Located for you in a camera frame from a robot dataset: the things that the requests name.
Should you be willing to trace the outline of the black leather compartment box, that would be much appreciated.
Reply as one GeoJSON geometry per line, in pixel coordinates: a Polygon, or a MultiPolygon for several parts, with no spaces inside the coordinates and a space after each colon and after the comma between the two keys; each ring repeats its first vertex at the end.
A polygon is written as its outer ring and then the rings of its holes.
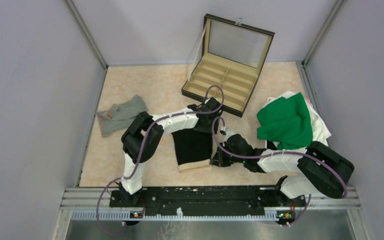
{"type": "Polygon", "coordinates": [[[242,117],[266,61],[275,33],[207,13],[201,48],[182,86],[183,96],[200,101],[205,94],[224,97],[223,110],[242,117]]]}

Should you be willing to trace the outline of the black underwear with beige waistband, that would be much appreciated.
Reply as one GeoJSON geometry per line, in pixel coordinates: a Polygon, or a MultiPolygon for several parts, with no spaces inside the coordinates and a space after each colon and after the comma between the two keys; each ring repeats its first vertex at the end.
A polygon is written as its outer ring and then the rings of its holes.
{"type": "Polygon", "coordinates": [[[210,133],[183,129],[173,132],[175,156],[180,173],[207,169],[213,154],[210,133]]]}

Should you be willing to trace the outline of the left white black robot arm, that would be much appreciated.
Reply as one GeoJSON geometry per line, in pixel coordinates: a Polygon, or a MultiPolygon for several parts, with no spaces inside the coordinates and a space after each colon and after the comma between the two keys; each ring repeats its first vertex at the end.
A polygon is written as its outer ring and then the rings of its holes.
{"type": "Polygon", "coordinates": [[[140,112],[121,137],[124,152],[121,200],[129,207],[140,202],[146,161],[155,154],[164,135],[173,137],[180,168],[190,165],[194,170],[208,164],[213,154],[212,131],[216,129],[213,121],[222,112],[221,103],[214,97],[168,114],[140,112]]]}

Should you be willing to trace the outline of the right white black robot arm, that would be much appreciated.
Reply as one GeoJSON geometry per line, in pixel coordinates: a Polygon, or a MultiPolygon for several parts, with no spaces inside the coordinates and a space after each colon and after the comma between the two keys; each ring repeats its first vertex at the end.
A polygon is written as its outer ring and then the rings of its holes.
{"type": "Polygon", "coordinates": [[[273,192],[273,200],[279,206],[316,193],[345,198],[355,169],[349,160],[319,141],[299,149],[278,150],[273,144],[267,148],[252,147],[240,134],[227,135],[210,160],[211,165],[221,168],[234,163],[243,164],[253,173],[292,173],[282,177],[273,192]]]}

